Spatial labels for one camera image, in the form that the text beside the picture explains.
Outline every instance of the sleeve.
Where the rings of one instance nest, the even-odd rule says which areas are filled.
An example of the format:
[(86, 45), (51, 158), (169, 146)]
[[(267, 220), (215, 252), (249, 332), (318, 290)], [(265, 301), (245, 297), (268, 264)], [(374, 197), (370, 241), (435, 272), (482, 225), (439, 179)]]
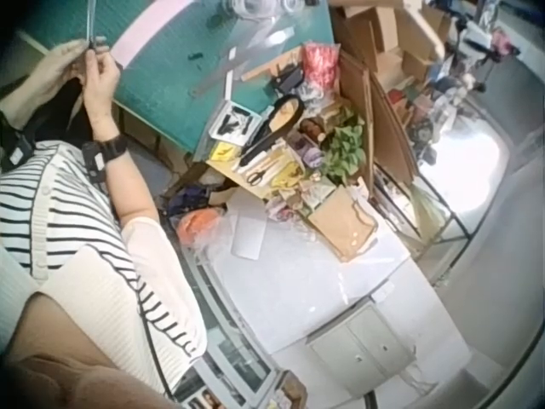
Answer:
[(203, 316), (163, 228), (136, 217), (122, 235), (141, 281), (138, 293), (146, 319), (190, 358), (198, 358), (206, 350)]

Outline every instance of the glass display case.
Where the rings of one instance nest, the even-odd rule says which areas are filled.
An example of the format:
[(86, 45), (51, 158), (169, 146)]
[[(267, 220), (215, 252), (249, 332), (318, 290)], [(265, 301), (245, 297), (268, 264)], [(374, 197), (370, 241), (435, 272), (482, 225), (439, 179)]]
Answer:
[(257, 408), (279, 378), (279, 370), (261, 350), (205, 261), (171, 239), (192, 287), (208, 332), (207, 352), (180, 380), (175, 397), (186, 409)]

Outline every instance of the green cutting mat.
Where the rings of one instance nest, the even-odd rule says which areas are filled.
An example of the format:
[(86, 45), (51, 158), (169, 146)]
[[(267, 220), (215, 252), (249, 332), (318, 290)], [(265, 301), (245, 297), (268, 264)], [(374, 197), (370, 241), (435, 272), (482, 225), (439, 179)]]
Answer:
[[(236, 20), (219, 12), (221, 0), (201, 0), (178, 14), (135, 57), (122, 74), (116, 93), (118, 103), (153, 128), (194, 152), (209, 115), (223, 93), (218, 83), (197, 99), (189, 92), (213, 72), (227, 54)], [(85, 37), (86, 0), (42, 0), (36, 13), (22, 27), (46, 48), (69, 39)], [(95, 31), (113, 44), (149, 0), (97, 0)], [(293, 23), (284, 17), (284, 23)], [(306, 41), (332, 43), (327, 2), (306, 8), (295, 21), (295, 36), (284, 49)], [(189, 60), (202, 53), (203, 58)], [(264, 91), (265, 78), (237, 84), (232, 99), (260, 112), (271, 103)]]

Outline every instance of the cabinet door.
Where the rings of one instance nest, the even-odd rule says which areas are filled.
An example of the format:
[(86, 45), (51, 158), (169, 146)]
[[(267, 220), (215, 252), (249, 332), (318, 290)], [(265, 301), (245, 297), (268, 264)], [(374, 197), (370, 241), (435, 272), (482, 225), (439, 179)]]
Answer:
[(347, 328), (391, 377), (405, 369), (413, 354), (401, 343), (387, 322), (371, 306), (366, 306), (347, 321)]
[(354, 397), (363, 396), (386, 381), (373, 360), (343, 325), (311, 341), (310, 347), (334, 378)]

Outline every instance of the woman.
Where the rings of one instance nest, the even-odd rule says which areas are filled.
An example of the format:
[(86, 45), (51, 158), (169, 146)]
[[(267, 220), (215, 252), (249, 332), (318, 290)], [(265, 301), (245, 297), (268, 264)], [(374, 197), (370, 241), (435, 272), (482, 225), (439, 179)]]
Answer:
[[(0, 101), (4, 130), (23, 130), (46, 102), (55, 109), (33, 155), (0, 175), (0, 351), (36, 402), (56, 396), (57, 405), (58, 394), (32, 382), (46, 377), (73, 392), (97, 368), (110, 368), (120, 383), (125, 372), (168, 395), (206, 349), (195, 297), (112, 118), (120, 72), (107, 49), (87, 48), (77, 40), (53, 49)], [(84, 109), (66, 130), (83, 54)], [(110, 159), (107, 195), (89, 180), (77, 148), (86, 125)], [(130, 379), (131, 394), (146, 390)]]

